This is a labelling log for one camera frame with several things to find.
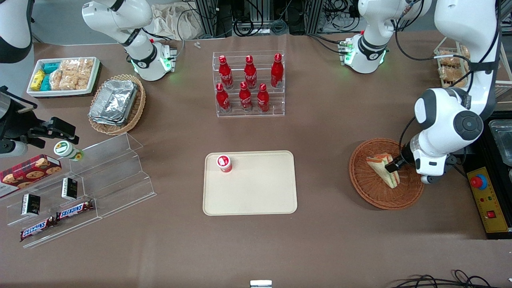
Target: clear acrylic shelf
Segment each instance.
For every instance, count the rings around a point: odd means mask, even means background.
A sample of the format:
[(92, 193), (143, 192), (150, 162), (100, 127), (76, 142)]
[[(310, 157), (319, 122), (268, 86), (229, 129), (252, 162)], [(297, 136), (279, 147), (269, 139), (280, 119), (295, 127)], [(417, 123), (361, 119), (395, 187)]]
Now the clear acrylic shelf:
[[(61, 173), (2, 199), (1, 203), (7, 206), (7, 225), (21, 231), (50, 216), (55, 217), (57, 212), (93, 200), (93, 210), (65, 218), (58, 225), (23, 240), (24, 248), (33, 248), (156, 196), (151, 179), (142, 170), (135, 152), (141, 147), (137, 140), (124, 133), (85, 148), (84, 158), (79, 162), (59, 159)], [(61, 183), (66, 177), (78, 181), (76, 200), (61, 198)], [(22, 195), (28, 193), (41, 197), (37, 216), (20, 215)]]
[[(274, 55), (280, 53), (283, 55), (283, 67), (285, 73), (283, 74), (283, 87), (274, 88), (270, 85), (270, 69), (274, 63)], [(231, 103), (231, 112), (221, 113), (220, 107), (215, 100), (215, 108), (217, 111), (217, 117), (276, 117), (285, 115), (285, 86), (286, 86), (286, 63), (285, 54), (283, 50), (267, 50), (267, 51), (236, 51), (236, 52), (214, 52), (212, 59), (212, 70), (213, 70), (213, 91), (214, 96), (216, 95), (215, 85), (221, 82), (219, 75), (219, 56), (226, 56), (227, 63), (231, 67), (233, 73), (234, 86), (230, 90), (226, 90), (229, 95), (229, 102)], [(258, 89), (251, 90), (251, 102), (253, 109), (250, 112), (244, 112), (242, 105), (240, 104), (240, 98), (238, 94), (240, 92), (240, 82), (245, 80), (244, 68), (245, 68), (245, 57), (252, 55), (254, 59), (254, 66), (258, 71), (258, 85), (265, 83), (267, 85), (267, 91), (270, 98), (270, 110), (261, 114), (258, 111), (258, 101), (256, 96)]]

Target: table surface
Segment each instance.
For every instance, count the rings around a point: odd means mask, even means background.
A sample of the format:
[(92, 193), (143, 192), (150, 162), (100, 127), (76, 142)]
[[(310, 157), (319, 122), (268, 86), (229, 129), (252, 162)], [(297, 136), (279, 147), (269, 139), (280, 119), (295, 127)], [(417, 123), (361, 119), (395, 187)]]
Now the table surface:
[[(442, 35), (405, 32), (400, 39), (410, 54), (423, 57)], [(19, 230), (2, 226), (0, 286), (227, 288), (271, 279), (275, 287), (389, 287), (417, 274), (451, 279), (452, 269), (510, 286), (512, 241), (484, 240), (467, 180), (455, 171), (402, 211), (371, 206), (350, 183), (348, 162), (357, 145), (398, 139), (418, 96), (439, 86), (434, 61), (409, 60), (392, 40), (381, 67), (362, 75), (306, 36), (200, 42), (201, 49), (186, 43), (175, 73), (143, 81), (147, 102), (130, 133), (144, 145), (138, 153), (158, 195), (34, 249), (18, 243)], [(218, 119), (212, 52), (274, 49), (286, 51), (286, 116)], [(36, 60), (77, 56), (101, 60), (100, 83), (134, 73), (121, 45), (35, 45)], [(71, 122), (78, 147), (85, 148), (109, 138), (91, 128), (90, 102), (42, 99), (36, 114)], [(418, 131), (412, 125), (406, 138)], [(2, 159), (0, 168), (40, 152), (52, 155), (55, 143)], [(297, 211), (206, 216), (206, 155), (266, 150), (293, 153)], [(6, 215), (0, 212), (0, 223)]]

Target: cookie box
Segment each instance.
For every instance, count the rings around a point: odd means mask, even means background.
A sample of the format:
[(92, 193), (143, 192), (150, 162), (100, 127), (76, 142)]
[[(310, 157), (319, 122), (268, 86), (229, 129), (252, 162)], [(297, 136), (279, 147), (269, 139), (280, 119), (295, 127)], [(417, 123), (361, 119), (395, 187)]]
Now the cookie box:
[(59, 160), (40, 154), (0, 173), (0, 198), (62, 170)]

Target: wicker basket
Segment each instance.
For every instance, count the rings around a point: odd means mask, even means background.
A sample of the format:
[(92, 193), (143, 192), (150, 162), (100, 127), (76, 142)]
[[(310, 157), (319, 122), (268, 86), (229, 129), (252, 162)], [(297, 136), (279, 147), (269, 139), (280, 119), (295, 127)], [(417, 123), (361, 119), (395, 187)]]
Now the wicker basket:
[[(146, 103), (146, 92), (144, 91), (144, 87), (142, 86), (142, 83), (139, 79), (132, 75), (118, 75), (110, 78), (109, 80), (130, 80), (137, 84), (138, 90), (137, 94), (135, 95), (136, 99), (133, 102), (132, 110), (130, 111), (130, 115), (128, 116), (128, 122), (123, 126), (114, 126), (114, 125), (105, 125), (105, 124), (99, 124), (94, 121), (92, 121), (89, 118), (89, 122), (91, 123), (94, 130), (105, 133), (107, 135), (119, 135), (124, 132), (130, 131), (137, 122), (140, 119), (140, 116), (142, 115), (142, 110), (144, 110), (144, 104)], [(98, 88), (96, 93), (94, 94), (94, 98), (91, 102), (91, 107), (94, 104), (94, 101), (96, 101), (96, 98), (98, 97), (99, 91), (101, 88), (103, 88), (103, 85), (105, 85), (106, 81), (101, 84), (101, 86)]]
[(418, 201), (424, 185), (416, 169), (404, 165), (399, 171), (400, 184), (391, 189), (366, 163), (366, 157), (381, 153), (398, 156), (398, 142), (375, 138), (359, 145), (350, 157), (349, 171), (352, 185), (364, 200), (386, 210), (400, 210), (412, 206)]

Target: stack of foil trays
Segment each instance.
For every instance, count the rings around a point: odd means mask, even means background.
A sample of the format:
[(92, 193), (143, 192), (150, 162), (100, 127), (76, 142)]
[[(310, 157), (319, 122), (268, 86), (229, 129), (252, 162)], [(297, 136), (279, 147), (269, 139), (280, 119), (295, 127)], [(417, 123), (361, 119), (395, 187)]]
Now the stack of foil trays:
[(136, 94), (137, 84), (132, 81), (107, 81), (91, 106), (89, 118), (100, 124), (125, 125), (128, 122)]

